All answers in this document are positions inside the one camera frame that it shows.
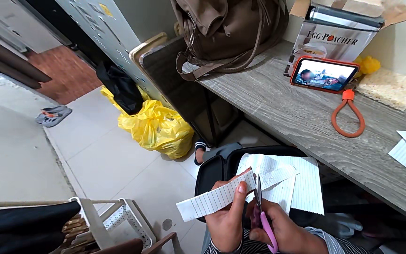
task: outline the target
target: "keychain loop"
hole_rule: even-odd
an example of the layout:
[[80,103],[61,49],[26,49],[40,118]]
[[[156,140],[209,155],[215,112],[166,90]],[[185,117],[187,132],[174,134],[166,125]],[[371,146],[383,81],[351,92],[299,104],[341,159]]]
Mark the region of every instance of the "keychain loop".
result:
[[[342,93],[342,103],[341,103],[341,105],[339,105],[335,109],[335,111],[333,111],[333,113],[332,113],[333,127],[335,128],[335,130],[339,134],[341,134],[342,136],[345,136],[345,137],[358,137],[361,134],[363,134],[364,129],[366,128],[366,124],[364,122],[363,115],[360,113],[358,108],[356,108],[355,105],[353,104],[353,97],[354,96],[355,96],[355,92],[352,89],[345,90]],[[358,120],[359,120],[359,129],[354,133],[348,133],[348,132],[345,132],[345,131],[341,130],[341,128],[339,127],[339,125],[336,122],[336,116],[341,111],[341,109],[346,106],[346,104],[348,104],[350,106],[350,108],[352,109],[352,111],[355,113],[356,117],[358,117]]]

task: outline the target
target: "smartphone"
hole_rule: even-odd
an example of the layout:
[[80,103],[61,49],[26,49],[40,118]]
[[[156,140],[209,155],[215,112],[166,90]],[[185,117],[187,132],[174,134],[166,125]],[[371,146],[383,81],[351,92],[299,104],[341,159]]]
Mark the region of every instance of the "smartphone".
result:
[[302,56],[295,65],[290,78],[292,85],[335,94],[342,93],[359,71],[359,65],[355,63],[312,56]]

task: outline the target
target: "scissors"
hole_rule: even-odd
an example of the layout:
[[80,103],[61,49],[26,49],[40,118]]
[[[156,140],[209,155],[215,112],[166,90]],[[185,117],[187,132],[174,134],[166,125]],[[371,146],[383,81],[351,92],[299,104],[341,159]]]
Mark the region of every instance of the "scissors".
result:
[[259,211],[260,212],[260,219],[261,219],[261,224],[262,224],[262,229],[264,229],[264,231],[266,231],[267,235],[270,238],[270,241],[272,242],[273,246],[267,245],[267,247],[269,247],[269,250],[272,253],[277,253],[278,251],[278,244],[277,244],[277,240],[275,239],[275,235],[273,234],[272,228],[270,228],[270,224],[269,221],[267,220],[266,217],[266,213],[262,211],[261,209],[261,201],[262,201],[262,192],[261,192],[261,179],[258,177],[258,186],[257,189],[253,189],[253,193],[255,194],[255,198],[256,198],[256,206],[259,207]]

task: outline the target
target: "gray pants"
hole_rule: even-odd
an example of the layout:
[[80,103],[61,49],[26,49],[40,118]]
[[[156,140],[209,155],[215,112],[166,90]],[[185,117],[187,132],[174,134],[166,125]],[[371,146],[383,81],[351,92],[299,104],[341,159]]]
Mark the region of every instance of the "gray pants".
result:
[[[219,148],[212,149],[211,151],[207,151],[203,154],[203,161],[207,161],[208,159],[211,159],[218,154],[222,155],[223,159],[226,159],[231,152],[239,148],[242,148],[240,143],[231,143]],[[202,254],[204,254],[210,242],[211,234],[209,234],[209,230],[206,227],[206,232],[203,239]]]
[[203,154],[203,162],[207,161],[208,159],[211,159],[212,157],[218,154],[222,155],[223,159],[226,159],[231,152],[239,148],[242,148],[240,143],[231,143],[219,148],[211,149],[211,151],[207,151]]
[[211,243],[211,234],[209,234],[209,230],[206,227],[206,231],[204,233],[203,238],[202,254],[204,254],[210,243]]

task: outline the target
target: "black cloth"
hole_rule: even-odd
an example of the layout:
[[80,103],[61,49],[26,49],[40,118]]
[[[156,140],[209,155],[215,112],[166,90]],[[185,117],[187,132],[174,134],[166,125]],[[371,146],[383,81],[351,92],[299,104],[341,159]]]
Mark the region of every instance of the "black cloth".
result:
[[114,95],[114,101],[128,114],[134,115],[142,109],[142,95],[136,83],[125,72],[110,63],[100,62],[97,77]]
[[81,210],[76,201],[0,210],[0,254],[47,254],[64,241],[64,224]]

